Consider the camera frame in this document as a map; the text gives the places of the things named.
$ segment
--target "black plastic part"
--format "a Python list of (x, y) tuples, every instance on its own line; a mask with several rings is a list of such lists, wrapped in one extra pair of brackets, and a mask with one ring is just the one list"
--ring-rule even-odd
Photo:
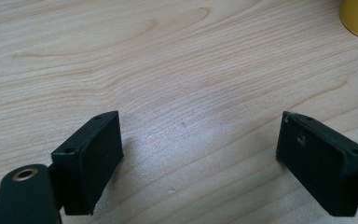
[(61, 223), (48, 167), (27, 165), (8, 173), (0, 186), (0, 224)]
[(117, 111), (89, 120), (51, 153), (67, 215), (93, 213), (123, 156)]
[(355, 215), (358, 144), (316, 119), (283, 112), (277, 158), (330, 215)]

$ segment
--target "mounting hole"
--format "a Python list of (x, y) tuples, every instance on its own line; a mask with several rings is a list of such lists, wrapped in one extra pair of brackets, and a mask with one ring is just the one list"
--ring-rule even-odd
[(63, 152), (65, 152), (65, 153), (74, 153), (75, 149), (73, 147), (68, 147)]
[(14, 181), (27, 180), (37, 174), (37, 170), (34, 168), (24, 169), (13, 175)]
[(354, 148), (351, 150), (354, 154), (358, 154), (358, 149)]

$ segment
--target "light wood grain surface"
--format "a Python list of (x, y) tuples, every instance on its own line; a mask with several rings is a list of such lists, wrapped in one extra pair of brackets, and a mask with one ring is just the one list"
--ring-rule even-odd
[(358, 142), (337, 0), (0, 1), (0, 180), (118, 110), (125, 158), (64, 223), (358, 223), (275, 160), (283, 110)]

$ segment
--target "black clamp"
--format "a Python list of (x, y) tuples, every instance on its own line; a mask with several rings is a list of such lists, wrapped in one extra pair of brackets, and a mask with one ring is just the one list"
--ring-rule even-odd
[(123, 158), (118, 112), (90, 119), (51, 153), (53, 163), (26, 165), (0, 185), (0, 224), (61, 222), (89, 215)]
[(277, 159), (331, 216), (358, 207), (358, 144), (316, 119), (283, 112)]

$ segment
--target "wood grain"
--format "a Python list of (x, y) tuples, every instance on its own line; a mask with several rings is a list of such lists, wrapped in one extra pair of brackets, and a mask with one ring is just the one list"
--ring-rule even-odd
[(339, 1), (0, 1), (0, 180), (118, 110), (125, 159), (64, 223), (358, 223), (275, 160), (283, 110), (358, 142)]

